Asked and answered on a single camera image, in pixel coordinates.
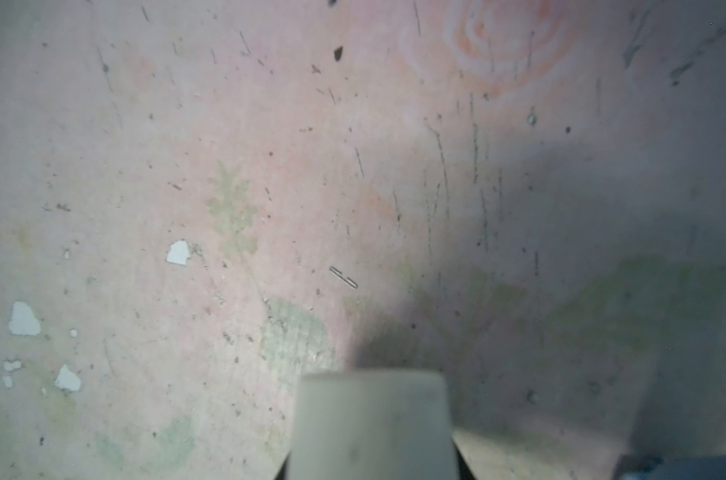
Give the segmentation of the beige mini stapler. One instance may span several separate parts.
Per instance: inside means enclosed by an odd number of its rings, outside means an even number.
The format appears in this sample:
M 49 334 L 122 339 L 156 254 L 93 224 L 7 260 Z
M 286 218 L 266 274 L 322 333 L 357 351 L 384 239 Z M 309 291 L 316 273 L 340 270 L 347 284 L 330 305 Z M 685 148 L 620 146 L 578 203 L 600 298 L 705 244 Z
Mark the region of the beige mini stapler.
M 303 377 L 287 479 L 457 479 L 444 377 L 364 369 Z

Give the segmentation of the blue mini stapler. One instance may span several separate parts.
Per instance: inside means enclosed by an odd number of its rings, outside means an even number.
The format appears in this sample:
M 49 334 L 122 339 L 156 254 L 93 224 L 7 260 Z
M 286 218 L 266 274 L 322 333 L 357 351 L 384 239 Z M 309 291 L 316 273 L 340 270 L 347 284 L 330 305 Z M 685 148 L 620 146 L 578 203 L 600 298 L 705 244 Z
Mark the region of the blue mini stapler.
M 726 480 L 726 455 L 664 459 L 623 457 L 613 476 L 621 480 Z

